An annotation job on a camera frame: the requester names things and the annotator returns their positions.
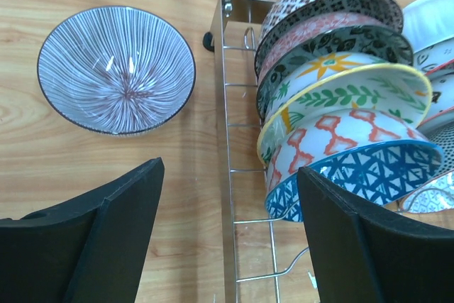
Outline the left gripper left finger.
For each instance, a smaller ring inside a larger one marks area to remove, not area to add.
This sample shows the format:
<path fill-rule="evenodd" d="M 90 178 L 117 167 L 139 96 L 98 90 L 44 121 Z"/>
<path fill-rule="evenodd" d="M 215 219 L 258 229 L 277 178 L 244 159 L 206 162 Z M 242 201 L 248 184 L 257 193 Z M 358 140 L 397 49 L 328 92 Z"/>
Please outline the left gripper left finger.
<path fill-rule="evenodd" d="M 134 302 L 165 173 L 160 158 L 1 220 L 2 302 Z"/>

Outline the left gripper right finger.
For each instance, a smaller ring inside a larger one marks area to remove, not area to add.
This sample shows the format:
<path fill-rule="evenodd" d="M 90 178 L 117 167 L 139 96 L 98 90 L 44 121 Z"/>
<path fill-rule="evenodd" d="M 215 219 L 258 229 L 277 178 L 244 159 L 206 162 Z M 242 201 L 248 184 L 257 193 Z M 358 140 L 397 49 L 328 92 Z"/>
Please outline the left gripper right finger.
<path fill-rule="evenodd" d="M 297 173 L 322 302 L 452 302 L 453 231 L 416 221 Z"/>

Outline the striped line pattern bowl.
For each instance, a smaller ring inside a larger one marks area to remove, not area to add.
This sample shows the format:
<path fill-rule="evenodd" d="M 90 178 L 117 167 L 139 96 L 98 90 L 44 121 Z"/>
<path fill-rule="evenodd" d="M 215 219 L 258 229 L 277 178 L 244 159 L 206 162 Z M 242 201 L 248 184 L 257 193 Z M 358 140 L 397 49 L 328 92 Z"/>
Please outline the striped line pattern bowl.
<path fill-rule="evenodd" d="M 184 108 L 196 63 L 183 35 L 163 18 L 129 6 L 100 6 L 49 33 L 37 76 L 49 105 L 70 123 L 108 136 L 139 136 Z"/>

